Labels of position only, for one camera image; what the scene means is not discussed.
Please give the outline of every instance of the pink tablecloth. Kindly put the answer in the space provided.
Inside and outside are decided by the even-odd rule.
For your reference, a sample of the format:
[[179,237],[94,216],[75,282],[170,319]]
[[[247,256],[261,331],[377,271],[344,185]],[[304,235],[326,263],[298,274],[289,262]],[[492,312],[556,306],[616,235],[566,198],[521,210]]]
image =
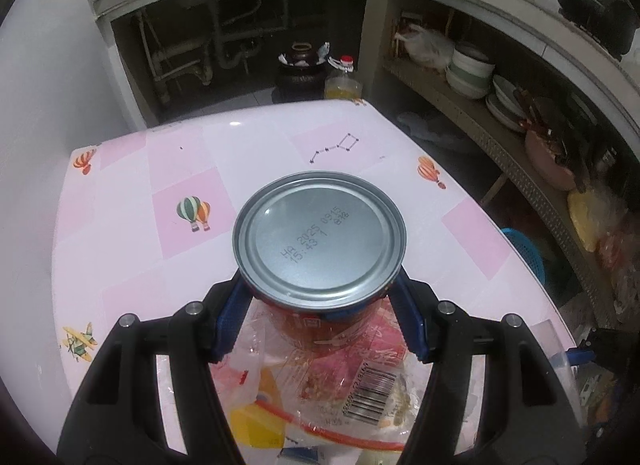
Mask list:
[[[349,149],[328,149],[336,145]],[[517,252],[425,152],[366,103],[298,103],[191,119],[72,153],[52,277],[71,391],[121,314],[164,317],[230,278],[231,230],[247,198],[313,169],[357,175],[394,200],[408,232],[404,268],[439,298],[478,317],[549,319],[564,347],[573,345]],[[196,221],[192,232],[178,216],[190,196],[210,205],[208,230]]]

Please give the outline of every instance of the barcode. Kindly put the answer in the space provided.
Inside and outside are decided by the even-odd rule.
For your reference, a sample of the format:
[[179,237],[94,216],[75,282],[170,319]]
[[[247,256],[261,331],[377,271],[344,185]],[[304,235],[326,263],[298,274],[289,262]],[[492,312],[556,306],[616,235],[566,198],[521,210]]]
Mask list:
[[342,414],[370,425],[377,425],[385,411],[386,401],[396,382],[396,376],[364,363],[353,382],[351,394],[342,408]]

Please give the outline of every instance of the shelf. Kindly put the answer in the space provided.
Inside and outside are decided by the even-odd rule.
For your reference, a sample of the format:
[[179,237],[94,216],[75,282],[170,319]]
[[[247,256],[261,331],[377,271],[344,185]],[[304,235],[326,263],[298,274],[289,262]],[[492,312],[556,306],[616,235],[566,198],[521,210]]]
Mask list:
[[446,115],[509,177],[564,252],[590,299],[598,325],[614,327],[617,320],[609,279],[594,254],[584,250],[569,216],[566,193],[552,188],[531,165],[524,137],[496,121],[483,100],[471,101],[458,95],[433,71],[405,59],[385,59],[383,67]]

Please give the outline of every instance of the plate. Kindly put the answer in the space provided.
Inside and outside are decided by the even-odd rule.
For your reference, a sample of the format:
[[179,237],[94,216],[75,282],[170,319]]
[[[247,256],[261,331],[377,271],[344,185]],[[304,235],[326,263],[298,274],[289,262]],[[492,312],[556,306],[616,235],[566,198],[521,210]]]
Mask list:
[[494,75],[494,87],[495,94],[498,96],[502,105],[521,119],[525,118],[524,111],[513,96],[513,90],[516,89],[515,84],[500,75]]
[[509,128],[511,131],[515,131],[516,133],[526,132],[526,129],[520,125],[519,116],[511,113],[507,108],[505,108],[498,100],[495,93],[487,95],[485,103],[487,108],[489,108],[491,115],[493,115],[500,124],[504,125],[504,127]]

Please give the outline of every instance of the stacked plate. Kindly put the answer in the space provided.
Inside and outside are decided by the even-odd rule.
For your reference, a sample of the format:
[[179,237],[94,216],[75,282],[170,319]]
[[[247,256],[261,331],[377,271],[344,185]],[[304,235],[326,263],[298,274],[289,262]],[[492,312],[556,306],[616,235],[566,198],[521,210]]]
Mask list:
[[504,77],[495,75],[494,87],[495,93],[491,93],[485,99],[491,115],[511,131],[524,133],[525,129],[520,125],[520,120],[525,118],[525,113],[513,96],[515,86]]
[[481,99],[489,93],[494,68],[495,64],[474,45],[459,42],[447,68],[447,82],[463,97]]

